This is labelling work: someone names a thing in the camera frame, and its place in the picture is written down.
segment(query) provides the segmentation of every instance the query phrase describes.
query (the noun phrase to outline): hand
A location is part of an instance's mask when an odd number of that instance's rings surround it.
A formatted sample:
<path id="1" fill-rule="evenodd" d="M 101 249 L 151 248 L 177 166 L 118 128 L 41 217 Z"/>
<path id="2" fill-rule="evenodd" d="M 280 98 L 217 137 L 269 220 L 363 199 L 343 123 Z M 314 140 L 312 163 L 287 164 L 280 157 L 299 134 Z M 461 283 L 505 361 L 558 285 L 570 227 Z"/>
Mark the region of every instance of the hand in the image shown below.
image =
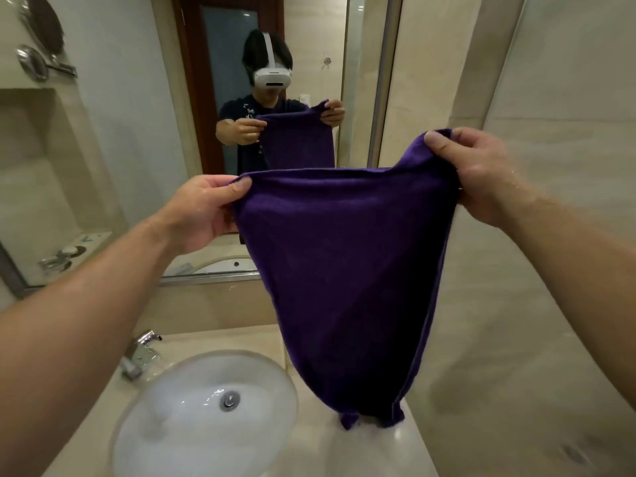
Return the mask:
<path id="1" fill-rule="evenodd" d="M 459 202 L 478 221 L 502 228 L 511 211 L 536 199 L 532 187 L 514 171 L 501 139 L 459 127 L 451 139 L 427 132 L 424 142 L 455 166 L 462 183 Z"/>
<path id="2" fill-rule="evenodd" d="M 217 236 L 238 231 L 228 205 L 241 199 L 252 179 L 236 176 L 196 176 L 182 185 L 163 209 L 148 218 L 157 232 L 169 238 L 178 254 L 204 248 Z"/>
<path id="3" fill-rule="evenodd" d="M 259 119 L 238 119 L 232 125 L 234 141 L 239 145 L 249 145 L 258 142 L 267 122 Z"/>
<path id="4" fill-rule="evenodd" d="M 324 104 L 324 108 L 328 109 L 320 114 L 320 120 L 322 123 L 327 124 L 330 127 L 338 127 L 345 119 L 345 109 L 342 107 L 342 102 L 336 98 L 327 101 Z"/>

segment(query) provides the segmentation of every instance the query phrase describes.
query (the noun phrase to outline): sink drain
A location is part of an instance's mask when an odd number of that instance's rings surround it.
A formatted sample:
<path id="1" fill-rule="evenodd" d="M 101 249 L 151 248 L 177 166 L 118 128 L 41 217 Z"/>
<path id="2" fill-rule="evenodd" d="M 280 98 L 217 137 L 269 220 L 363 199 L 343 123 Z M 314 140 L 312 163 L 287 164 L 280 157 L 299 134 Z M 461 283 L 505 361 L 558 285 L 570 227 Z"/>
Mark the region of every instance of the sink drain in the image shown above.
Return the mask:
<path id="1" fill-rule="evenodd" d="M 240 394 L 235 391 L 226 392 L 221 396 L 219 407 L 223 411 L 232 411 L 239 406 Z"/>

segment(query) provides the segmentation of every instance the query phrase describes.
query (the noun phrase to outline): purple cloth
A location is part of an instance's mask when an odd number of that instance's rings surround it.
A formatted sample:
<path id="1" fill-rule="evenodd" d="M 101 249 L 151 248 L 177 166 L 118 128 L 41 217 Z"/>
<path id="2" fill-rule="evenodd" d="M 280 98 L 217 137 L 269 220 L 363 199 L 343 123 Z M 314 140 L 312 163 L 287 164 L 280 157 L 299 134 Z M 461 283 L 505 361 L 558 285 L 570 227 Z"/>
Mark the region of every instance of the purple cloth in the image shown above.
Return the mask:
<path id="1" fill-rule="evenodd" d="M 455 169 L 419 136 L 393 168 L 250 176 L 235 219 L 298 373 L 347 429 L 359 415 L 402 421 L 433 322 Z"/>
<path id="2" fill-rule="evenodd" d="M 267 122 L 261 132 L 263 155 L 270 169 L 335 167 L 333 129 L 320 120 L 327 100 L 304 112 L 258 116 Z"/>

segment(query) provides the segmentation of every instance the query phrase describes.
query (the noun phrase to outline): dark blue t-shirt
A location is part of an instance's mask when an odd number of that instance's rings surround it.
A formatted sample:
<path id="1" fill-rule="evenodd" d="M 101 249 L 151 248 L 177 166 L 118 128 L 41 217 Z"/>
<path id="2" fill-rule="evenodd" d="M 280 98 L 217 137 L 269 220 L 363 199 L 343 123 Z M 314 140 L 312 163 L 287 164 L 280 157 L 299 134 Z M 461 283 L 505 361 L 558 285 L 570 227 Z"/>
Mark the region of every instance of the dark blue t-shirt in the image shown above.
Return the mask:
<path id="1" fill-rule="evenodd" d="M 237 98 L 226 102 L 219 111 L 219 120 L 225 119 L 256 119 L 259 115 L 283 114 L 287 112 L 303 112 L 307 106 L 298 100 L 287 100 L 280 97 L 273 109 L 262 106 L 250 94 L 243 98 Z M 263 148 L 260 143 L 238 146 L 238 173 L 256 172 L 267 170 L 267 162 L 263 155 Z"/>

